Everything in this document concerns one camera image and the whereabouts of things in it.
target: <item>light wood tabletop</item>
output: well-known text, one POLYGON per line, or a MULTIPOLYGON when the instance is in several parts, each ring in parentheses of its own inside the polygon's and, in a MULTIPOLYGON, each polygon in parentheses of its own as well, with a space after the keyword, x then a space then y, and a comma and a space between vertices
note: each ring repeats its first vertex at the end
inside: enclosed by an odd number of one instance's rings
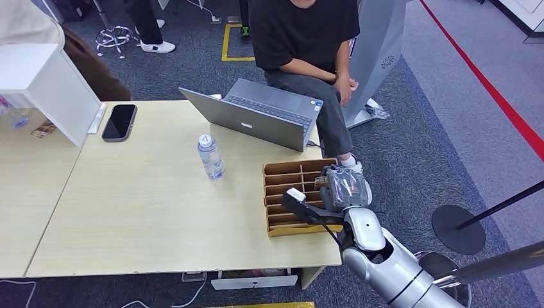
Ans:
POLYGON ((45 117, 26 110, 29 123, 0 123, 0 277, 23 277, 81 148, 62 132, 30 135, 45 117))
MULTIPOLYGON (((108 275, 341 263, 325 232, 269 238, 262 165, 321 158, 208 123, 188 101, 134 102, 130 137, 89 135, 27 276, 108 275), (217 139, 226 173, 209 180, 198 137, 217 139)), ((311 140, 318 142, 314 129, 311 140)))

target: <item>hand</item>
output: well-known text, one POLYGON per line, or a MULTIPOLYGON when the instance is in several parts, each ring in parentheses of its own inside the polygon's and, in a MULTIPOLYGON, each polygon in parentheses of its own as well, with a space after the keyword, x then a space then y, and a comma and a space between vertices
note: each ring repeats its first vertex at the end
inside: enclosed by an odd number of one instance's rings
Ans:
POLYGON ((358 87, 359 87, 359 82, 350 78, 350 88, 352 88, 352 92, 357 90, 358 87))
POLYGON ((344 107, 352 97, 352 83, 349 77, 338 78, 333 85, 340 92, 340 105, 344 107))

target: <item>smartphone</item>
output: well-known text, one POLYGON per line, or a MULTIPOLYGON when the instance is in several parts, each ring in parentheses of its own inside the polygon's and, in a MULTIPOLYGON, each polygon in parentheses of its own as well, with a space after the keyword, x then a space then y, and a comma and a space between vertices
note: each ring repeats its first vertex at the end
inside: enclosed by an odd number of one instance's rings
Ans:
POLYGON ((106 142, 125 141, 132 130, 136 110, 136 105, 116 105, 104 128, 102 139, 106 142))

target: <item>shoe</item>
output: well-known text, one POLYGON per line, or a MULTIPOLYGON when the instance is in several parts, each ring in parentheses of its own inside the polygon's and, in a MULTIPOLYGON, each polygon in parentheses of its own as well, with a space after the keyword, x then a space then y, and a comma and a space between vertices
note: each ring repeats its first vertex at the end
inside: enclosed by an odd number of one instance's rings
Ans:
POLYGON ((140 40, 140 45, 142 50, 148 53, 169 53, 170 51, 176 49, 174 44, 166 41, 162 41, 162 44, 144 44, 140 40))
MULTIPOLYGON (((162 28, 165 23, 166 21, 164 21, 163 19, 157 19, 157 26, 159 29, 162 28)), ((138 31, 138 28, 134 27, 134 30, 136 31, 136 34, 140 35, 140 31, 138 31)))
MULTIPOLYGON (((344 166, 344 164, 342 164, 342 161, 338 160, 340 161, 340 166, 344 167, 345 169, 351 169, 357 173, 362 174, 362 164, 360 160, 353 154, 352 154, 352 157, 355 159, 355 163, 353 165, 344 166)), ((370 204, 372 202, 372 190, 370 189, 370 184, 366 180, 364 181, 364 186, 366 188, 366 196, 368 197, 368 204, 370 204)))

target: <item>cardboard compartment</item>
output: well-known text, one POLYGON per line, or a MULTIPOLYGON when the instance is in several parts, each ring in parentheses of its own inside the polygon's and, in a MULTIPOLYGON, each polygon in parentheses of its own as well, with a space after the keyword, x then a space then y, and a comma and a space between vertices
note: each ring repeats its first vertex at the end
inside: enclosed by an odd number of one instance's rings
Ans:
MULTIPOLYGON (((314 181, 320 176, 323 167, 336 163, 336 159, 319 159, 268 164, 263 167, 268 236, 326 232, 323 226, 308 225, 300 221, 282 206, 282 199, 283 193, 294 187, 306 195, 308 204, 324 209, 314 181)), ((334 232, 342 231, 342 226, 328 227, 334 232)))

